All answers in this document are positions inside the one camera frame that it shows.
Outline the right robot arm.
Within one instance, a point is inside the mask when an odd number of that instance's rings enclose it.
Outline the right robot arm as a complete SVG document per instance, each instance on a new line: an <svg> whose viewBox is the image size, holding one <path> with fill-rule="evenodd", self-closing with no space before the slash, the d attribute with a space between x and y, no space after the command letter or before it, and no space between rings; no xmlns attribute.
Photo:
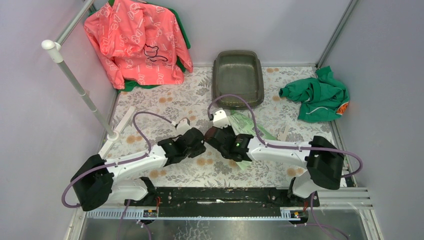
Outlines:
<svg viewBox="0 0 424 240"><path fill-rule="evenodd" d="M301 205L316 191L340 188L345 156L322 136L304 142L261 141L251 134L236 135L231 127L211 127L204 140L235 162L274 161L305 169L291 180L286 193L293 206Z"/></svg>

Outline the green cat litter bag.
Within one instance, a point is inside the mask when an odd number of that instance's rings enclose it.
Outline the green cat litter bag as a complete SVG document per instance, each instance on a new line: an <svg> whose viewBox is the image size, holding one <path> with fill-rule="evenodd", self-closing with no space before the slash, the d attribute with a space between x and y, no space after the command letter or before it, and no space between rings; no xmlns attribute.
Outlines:
<svg viewBox="0 0 424 240"><path fill-rule="evenodd" d="M240 112L235 110L230 111L230 115L228 116L229 122L232 126L232 129L236 135L239 134L248 134L256 136L256 130L254 126L253 120ZM259 136L265 140L277 140L277 138L270 134L264 127L261 125L257 126L257 130Z"/></svg>

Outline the beige bag sealing clip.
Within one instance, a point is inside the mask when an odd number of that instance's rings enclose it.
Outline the beige bag sealing clip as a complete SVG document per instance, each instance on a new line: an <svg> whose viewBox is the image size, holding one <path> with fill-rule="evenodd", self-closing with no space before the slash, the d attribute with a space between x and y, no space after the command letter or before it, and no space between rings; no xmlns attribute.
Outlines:
<svg viewBox="0 0 424 240"><path fill-rule="evenodd" d="M283 131L281 131L278 135L277 135L277 139L283 142L287 141L287 136L289 134L289 130L290 127L288 125L285 125L283 128Z"/></svg>

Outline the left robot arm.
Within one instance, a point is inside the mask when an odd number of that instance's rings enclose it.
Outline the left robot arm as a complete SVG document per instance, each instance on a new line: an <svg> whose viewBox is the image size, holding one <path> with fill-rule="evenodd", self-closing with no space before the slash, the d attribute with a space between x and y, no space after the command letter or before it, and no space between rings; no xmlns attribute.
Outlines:
<svg viewBox="0 0 424 240"><path fill-rule="evenodd" d="M124 200L148 206L155 200L155 188L142 176L144 171L178 164L205 150L203 133L192 127L182 135L159 141L150 150L109 159L92 155L70 180L77 206L85 212Z"/></svg>

